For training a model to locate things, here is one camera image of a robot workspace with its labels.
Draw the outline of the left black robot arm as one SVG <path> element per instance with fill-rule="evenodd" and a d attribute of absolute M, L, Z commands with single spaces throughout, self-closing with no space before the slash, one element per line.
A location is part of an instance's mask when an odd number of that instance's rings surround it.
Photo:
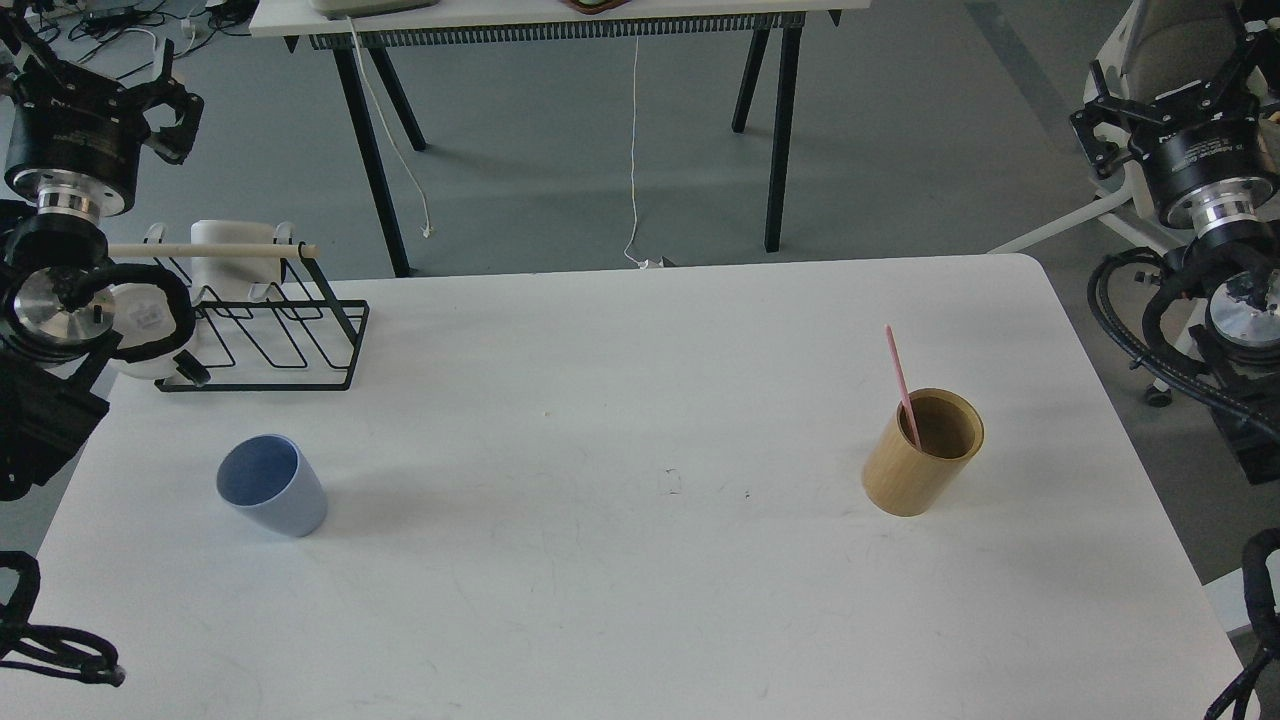
<path fill-rule="evenodd" d="M 179 165 L 195 145 L 204 100 L 172 73 L 174 46 L 134 86 L 60 59 L 3 4 L 4 72 L 15 117 L 3 164 L 15 199 L 3 202 L 3 500 L 44 486 L 83 447 L 109 410 L 93 383 L 109 361 L 179 352 L 195 310 L 172 272 L 111 260 L 105 217 L 134 205 L 140 155 Z M 114 327 L 113 290 L 148 284 L 174 327 L 127 347 Z"/>

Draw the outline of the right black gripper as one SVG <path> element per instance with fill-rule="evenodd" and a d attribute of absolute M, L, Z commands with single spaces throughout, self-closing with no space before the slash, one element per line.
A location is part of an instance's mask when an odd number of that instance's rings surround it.
<path fill-rule="evenodd" d="M 1133 158 L 1140 164 L 1155 217 L 1174 229 L 1202 228 L 1196 196 L 1247 192 L 1253 206 L 1277 191 L 1277 165 L 1260 129 L 1261 101 L 1244 90 L 1254 70 L 1265 101 L 1277 101 L 1277 1 L 1225 1 L 1222 18 L 1234 46 L 1212 78 L 1212 99 L 1197 85 L 1162 96 L 1152 106 L 1110 91 L 1098 60 L 1089 64 L 1096 95 L 1069 117 L 1096 181 L 1106 181 Z M 1123 143 L 1102 138 L 1101 126 L 1129 133 Z"/>

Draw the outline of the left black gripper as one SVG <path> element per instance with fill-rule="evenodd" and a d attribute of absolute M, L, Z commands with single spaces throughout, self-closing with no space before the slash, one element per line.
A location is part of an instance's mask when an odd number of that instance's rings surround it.
<path fill-rule="evenodd" d="M 161 41 L 145 82 L 145 110 L 166 108 L 172 123 L 150 129 L 141 114 L 106 104 L 118 87 L 109 78 L 74 70 L 67 90 L 61 60 L 27 23 L 24 8 L 1 9 L 1 40 L 10 56 L 3 61 L 3 95 L 15 105 L 4 179 L 23 199 L 35 201 L 45 181 L 78 176 L 99 187 L 99 213 L 115 217 L 134 206 L 143 145 L 172 165 L 189 156 L 205 101 L 174 77 L 173 41 Z"/>

